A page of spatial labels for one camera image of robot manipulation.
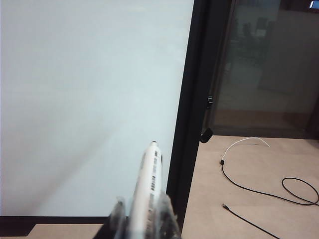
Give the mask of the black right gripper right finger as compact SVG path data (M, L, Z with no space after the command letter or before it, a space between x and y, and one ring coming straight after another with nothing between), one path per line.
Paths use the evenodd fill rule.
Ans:
M161 193L154 214L154 239L180 239L181 232L170 197Z

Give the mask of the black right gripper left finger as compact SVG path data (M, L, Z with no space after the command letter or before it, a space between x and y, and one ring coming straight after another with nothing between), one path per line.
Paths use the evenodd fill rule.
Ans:
M96 233L97 239L123 239L126 229L126 205L123 197L117 197L109 215Z

